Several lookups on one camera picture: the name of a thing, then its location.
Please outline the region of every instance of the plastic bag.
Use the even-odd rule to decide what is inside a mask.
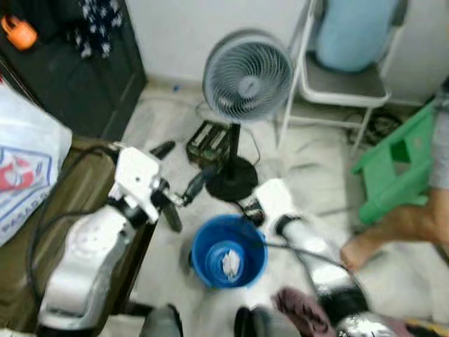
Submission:
[[[72,132],[0,84],[0,246],[46,198],[72,144]]]

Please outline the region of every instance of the green plastic stool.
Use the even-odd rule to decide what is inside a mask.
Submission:
[[[427,105],[353,167],[366,188],[367,201],[358,212],[362,223],[371,225],[399,205],[426,204],[434,115]]]

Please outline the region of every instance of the fan stand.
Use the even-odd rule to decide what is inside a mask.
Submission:
[[[206,184],[209,194],[233,202],[249,197],[259,181],[254,166],[238,156],[240,124],[231,124],[229,159],[223,169]]]

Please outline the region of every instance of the blue bucket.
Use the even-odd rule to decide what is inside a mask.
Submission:
[[[230,251],[240,258],[238,271],[232,279],[223,272],[223,258]],[[264,236],[241,216],[212,218],[196,233],[192,265],[206,286],[219,289],[249,287],[262,276],[267,261]]]

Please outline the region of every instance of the fan base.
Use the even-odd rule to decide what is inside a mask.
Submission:
[[[233,162],[234,177],[230,178],[225,166],[219,174],[209,180],[209,194],[222,201],[233,202],[249,197],[259,184],[254,166],[246,159],[237,157]]]

